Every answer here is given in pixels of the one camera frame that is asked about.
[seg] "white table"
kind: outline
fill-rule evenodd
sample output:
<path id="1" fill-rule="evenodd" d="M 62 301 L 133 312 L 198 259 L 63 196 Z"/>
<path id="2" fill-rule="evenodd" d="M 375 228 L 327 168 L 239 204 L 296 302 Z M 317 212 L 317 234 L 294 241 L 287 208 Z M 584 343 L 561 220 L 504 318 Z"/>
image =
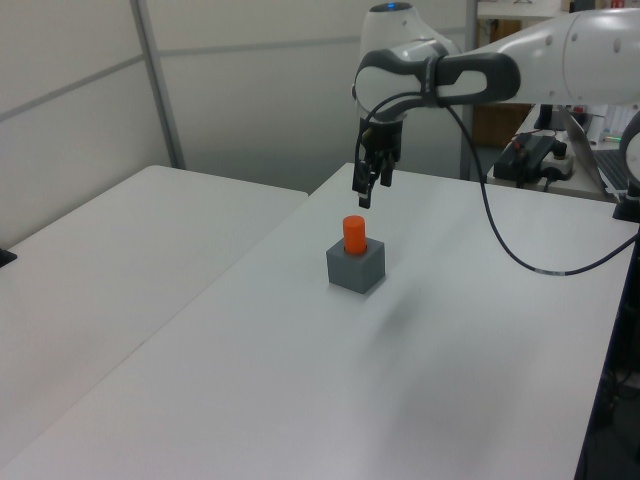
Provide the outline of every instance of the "white table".
<path id="1" fill-rule="evenodd" d="M 587 137 L 589 138 L 589 140 L 592 142 L 595 142 L 595 145 L 592 145 L 591 148 L 593 150 L 617 149 L 619 147 L 619 144 L 617 143 L 599 141 L 600 132 L 602 131 L 602 124 L 604 122 L 604 118 L 602 118 L 601 116 L 603 116 L 606 113 L 607 107 L 606 106 L 591 107 L 590 111 L 595 115 L 598 115 L 593 117 L 591 121 L 591 125 L 589 127 L 589 131 L 587 132 Z M 534 125 L 539 115 L 540 115 L 540 105 L 535 105 L 531 109 L 531 112 L 529 112 L 529 115 L 527 115 L 527 118 L 524 120 L 524 122 L 522 123 L 522 125 L 520 126 L 520 128 L 516 133 L 534 131 Z M 536 135 L 553 135 L 553 134 L 554 134 L 553 131 L 546 131 L 546 130 L 536 133 Z M 573 149 L 571 148 L 570 140 L 566 138 L 565 132 L 558 132 L 558 134 L 556 135 L 556 138 L 561 142 L 565 142 L 567 144 L 568 155 L 575 155 L 573 152 Z M 543 177 L 537 183 L 526 183 L 523 188 L 542 192 L 544 190 L 546 181 L 547 179 Z M 493 167 L 491 167 L 491 169 L 489 170 L 489 173 L 487 174 L 487 182 L 493 185 L 502 185 L 502 186 L 508 186 L 508 187 L 515 187 L 515 184 L 516 184 L 516 182 L 495 178 L 493 176 Z M 571 197 L 614 202 L 613 197 L 604 196 L 602 194 L 602 191 L 598 188 L 598 186 L 596 186 L 596 184 L 593 182 L 593 180 L 591 179 L 587 171 L 584 169 L 584 167 L 578 161 L 578 159 L 575 158 L 575 156 L 573 161 L 573 175 L 571 176 L 571 178 L 566 181 L 558 180 L 556 182 L 551 183 L 549 185 L 548 191 L 549 193 L 555 193 L 558 195 L 568 195 Z"/>
<path id="2" fill-rule="evenodd" d="M 560 0 L 532 1 L 533 3 L 514 3 L 514 0 L 478 2 L 478 18 L 536 22 L 569 13 L 560 9 Z"/>
<path id="3" fill-rule="evenodd" d="M 346 165 L 1 473 L 9 479 L 571 479 L 631 250 L 577 277 L 500 248 L 476 183 L 396 172 L 370 211 Z M 637 225 L 613 206 L 488 187 L 542 268 Z M 387 277 L 329 285 L 364 213 Z"/>
<path id="4" fill-rule="evenodd" d="M 149 167 L 0 269 L 0 467 L 306 194 Z"/>

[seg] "black cable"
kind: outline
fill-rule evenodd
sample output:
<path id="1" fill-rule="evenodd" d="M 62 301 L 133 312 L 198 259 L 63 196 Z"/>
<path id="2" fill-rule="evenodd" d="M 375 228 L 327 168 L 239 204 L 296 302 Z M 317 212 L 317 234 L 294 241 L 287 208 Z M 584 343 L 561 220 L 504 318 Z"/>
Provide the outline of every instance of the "black cable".
<path id="1" fill-rule="evenodd" d="M 549 185 L 551 185 L 553 182 L 555 182 L 554 178 L 547 177 L 547 181 L 544 182 L 544 188 L 542 189 L 542 191 L 544 193 L 547 193 L 549 191 Z"/>
<path id="2" fill-rule="evenodd" d="M 460 130 L 462 131 L 462 135 L 466 139 L 467 144 L 469 145 L 469 148 L 471 149 L 471 153 L 473 154 L 473 158 L 474 158 L 475 163 L 476 163 L 476 169 L 478 170 L 478 176 L 480 178 L 480 190 L 482 191 L 482 201 L 484 202 L 484 208 L 485 208 L 485 211 L 487 212 L 487 218 L 489 220 L 489 224 L 491 225 L 491 229 L 493 230 L 493 233 L 495 234 L 496 238 L 498 239 L 498 242 L 500 242 L 500 245 L 502 246 L 504 251 L 507 252 L 507 254 L 516 263 L 518 263 L 520 266 L 526 268 L 527 270 L 531 270 L 532 272 L 540 273 L 540 274 L 543 274 L 543 275 L 551 275 L 551 276 L 556 276 L 556 277 L 568 277 L 570 275 L 578 275 L 579 273 L 588 272 L 589 270 L 593 270 L 594 268 L 599 267 L 603 263 L 608 262 L 613 257 L 615 257 L 620 252 L 622 252 L 624 249 L 626 249 L 629 245 L 632 245 L 638 239 L 640 239 L 640 233 L 637 233 L 633 237 L 631 237 L 629 240 L 624 242 L 622 245 L 620 245 L 618 248 L 616 248 L 614 251 L 612 251 L 608 255 L 602 257 L 597 262 L 594 262 L 594 263 L 592 263 L 590 265 L 587 265 L 585 267 L 578 268 L 578 269 L 575 269 L 575 270 L 568 270 L 568 271 L 544 270 L 544 269 L 541 269 L 541 268 L 532 267 L 528 263 L 525 263 L 524 261 L 520 260 L 509 249 L 507 244 L 504 242 L 504 240 L 502 239 L 502 236 L 500 235 L 500 232 L 498 232 L 498 228 L 496 227 L 495 222 L 493 221 L 493 215 L 491 214 L 491 208 L 489 207 L 489 200 L 487 199 L 487 189 L 485 187 L 485 177 L 482 174 L 482 166 L 480 164 L 480 158 L 478 157 L 478 152 L 477 152 L 477 150 L 476 150 L 476 148 L 473 145 L 473 142 L 471 140 L 471 135 L 467 131 L 467 127 L 465 127 L 464 124 L 462 123 L 462 120 L 460 120 L 460 117 L 458 116 L 458 114 L 449 105 L 446 105 L 444 108 L 447 109 L 447 111 L 451 114 L 453 119 L 456 121 L 456 123 L 460 127 Z"/>
<path id="3" fill-rule="evenodd" d="M 582 450 L 582 480 L 587 480 L 587 440 L 584 441 Z"/>

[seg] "electronic device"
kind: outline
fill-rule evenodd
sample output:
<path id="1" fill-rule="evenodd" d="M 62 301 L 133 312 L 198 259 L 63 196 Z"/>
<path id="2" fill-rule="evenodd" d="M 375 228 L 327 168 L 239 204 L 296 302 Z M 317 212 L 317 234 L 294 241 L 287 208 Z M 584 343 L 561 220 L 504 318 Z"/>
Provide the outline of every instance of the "electronic device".
<path id="1" fill-rule="evenodd" d="M 638 105 L 639 79 L 640 9 L 564 15 L 460 53 L 410 4 L 378 5 L 365 18 L 352 89 L 360 115 L 352 188 L 369 208 L 378 178 L 391 185 L 410 109 L 494 102 Z M 627 199 L 639 203 L 640 119 L 636 125 L 621 152 L 637 187 Z"/>
<path id="2" fill-rule="evenodd" d="M 501 180 L 525 183 L 538 182 L 542 177 L 542 161 L 557 140 L 551 136 L 521 133 L 507 145 L 493 166 L 493 175 Z"/>
<path id="3" fill-rule="evenodd" d="M 558 110 L 564 122 L 567 136 L 571 141 L 571 147 L 578 161 L 587 171 L 595 185 L 607 195 L 606 187 L 615 192 L 625 192 L 629 182 L 622 165 L 622 156 L 618 149 L 593 151 L 591 144 L 584 130 L 566 108 L 560 107 Z"/>

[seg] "floor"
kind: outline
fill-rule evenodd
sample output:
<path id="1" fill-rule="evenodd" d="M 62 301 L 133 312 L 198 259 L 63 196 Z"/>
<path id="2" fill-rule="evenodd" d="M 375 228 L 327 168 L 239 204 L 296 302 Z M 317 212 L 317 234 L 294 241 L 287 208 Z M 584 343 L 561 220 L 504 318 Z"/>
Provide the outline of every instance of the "floor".
<path id="1" fill-rule="evenodd" d="M 497 148 L 478 148 L 483 174 L 489 171 L 500 153 L 501 149 Z M 472 165 L 471 180 L 478 181 L 475 164 Z M 616 392 L 618 395 L 612 395 L 609 388 L 612 382 L 603 377 L 600 408 L 612 416 L 587 435 L 586 455 L 580 459 L 575 480 L 640 480 L 640 374 L 630 377 L 626 383 L 635 388 L 620 387 Z M 626 399 L 634 395 L 637 395 L 635 399 Z"/>

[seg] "gray cube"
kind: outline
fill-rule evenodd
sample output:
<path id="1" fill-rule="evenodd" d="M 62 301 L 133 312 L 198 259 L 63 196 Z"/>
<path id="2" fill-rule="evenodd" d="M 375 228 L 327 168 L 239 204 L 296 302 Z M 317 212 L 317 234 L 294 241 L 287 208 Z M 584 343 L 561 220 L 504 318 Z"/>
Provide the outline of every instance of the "gray cube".
<path id="1" fill-rule="evenodd" d="M 344 239 L 327 250 L 329 282 L 358 293 L 366 293 L 384 277 L 384 243 L 367 238 L 367 251 L 351 255 Z"/>

